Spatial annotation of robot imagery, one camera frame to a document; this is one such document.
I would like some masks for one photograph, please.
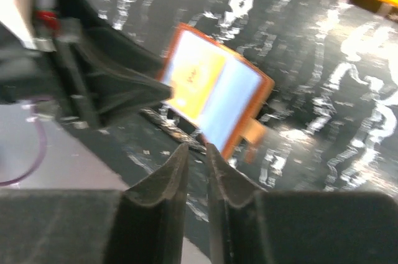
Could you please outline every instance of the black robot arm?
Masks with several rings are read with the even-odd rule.
[[[0,103],[54,100],[61,122],[99,129],[170,97],[155,79],[162,60],[113,30],[86,0],[7,1]]]
[[[392,198],[266,192],[213,145],[207,151],[212,264],[398,263]],[[126,192],[1,191],[0,259],[180,264],[187,183],[188,147],[181,145]]]

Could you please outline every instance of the metal part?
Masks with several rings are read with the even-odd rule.
[[[73,122],[73,126],[76,129],[86,129],[86,128],[88,128],[87,122],[84,122],[84,121]]]
[[[48,38],[35,38],[34,42],[36,44],[37,49],[42,52],[53,52],[55,51],[54,43],[51,39]]]

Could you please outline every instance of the red component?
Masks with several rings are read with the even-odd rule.
[[[44,21],[44,24],[53,31],[58,31],[60,29],[60,25],[57,20],[57,16],[54,12],[51,11],[37,11],[37,17]]]

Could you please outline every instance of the small notebook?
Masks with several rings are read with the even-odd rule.
[[[206,49],[186,54],[179,61],[183,65],[172,73],[170,86],[174,98],[168,103],[195,123],[225,66],[226,56]]]

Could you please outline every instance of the black table surface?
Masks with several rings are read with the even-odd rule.
[[[271,190],[378,190],[398,197],[396,8],[375,0],[89,0],[131,40],[165,55],[179,22],[237,50],[275,80],[251,163]],[[99,133],[69,130],[130,185],[178,146],[141,115]],[[208,255],[205,156],[192,153],[186,235]]]

